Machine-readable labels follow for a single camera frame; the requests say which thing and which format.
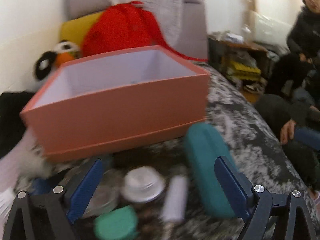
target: teal case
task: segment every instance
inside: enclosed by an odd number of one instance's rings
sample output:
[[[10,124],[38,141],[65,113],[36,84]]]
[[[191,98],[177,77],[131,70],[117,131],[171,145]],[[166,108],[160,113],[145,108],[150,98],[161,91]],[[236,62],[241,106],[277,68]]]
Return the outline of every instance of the teal case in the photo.
[[[207,214],[220,219],[235,218],[214,173],[214,163],[220,156],[228,158],[236,168],[220,133],[212,125],[194,124],[185,136],[184,147]]]
[[[132,206],[116,209],[96,218],[95,236],[100,240],[134,240],[138,217]]]

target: stuffed toy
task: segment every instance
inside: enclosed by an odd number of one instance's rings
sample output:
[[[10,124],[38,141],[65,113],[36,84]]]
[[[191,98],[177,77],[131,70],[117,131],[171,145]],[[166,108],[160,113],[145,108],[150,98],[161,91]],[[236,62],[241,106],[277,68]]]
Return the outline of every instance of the stuffed toy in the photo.
[[[63,40],[53,50],[46,51],[35,64],[35,76],[39,81],[44,80],[52,70],[63,63],[81,58],[80,48],[71,41]]]

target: yellow pillow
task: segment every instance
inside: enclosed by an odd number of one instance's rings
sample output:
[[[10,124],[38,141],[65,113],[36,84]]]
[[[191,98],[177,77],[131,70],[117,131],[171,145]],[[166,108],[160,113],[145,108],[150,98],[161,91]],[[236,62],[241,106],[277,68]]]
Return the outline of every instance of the yellow pillow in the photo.
[[[81,18],[65,22],[60,30],[60,40],[68,40],[81,46],[91,26],[97,22],[103,12],[89,14]]]

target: pink box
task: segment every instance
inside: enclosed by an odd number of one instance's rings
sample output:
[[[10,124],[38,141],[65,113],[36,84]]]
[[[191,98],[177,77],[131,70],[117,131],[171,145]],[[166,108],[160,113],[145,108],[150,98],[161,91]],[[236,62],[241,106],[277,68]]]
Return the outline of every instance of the pink box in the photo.
[[[209,73],[160,46],[63,65],[21,112],[63,162],[183,136],[205,119]]]

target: white lid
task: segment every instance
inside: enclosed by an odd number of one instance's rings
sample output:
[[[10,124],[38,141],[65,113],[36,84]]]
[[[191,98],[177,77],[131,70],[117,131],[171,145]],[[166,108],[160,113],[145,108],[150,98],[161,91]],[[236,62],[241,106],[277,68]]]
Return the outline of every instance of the white lid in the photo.
[[[154,168],[144,166],[126,174],[121,193],[130,202],[144,203],[158,197],[164,186],[161,175]]]

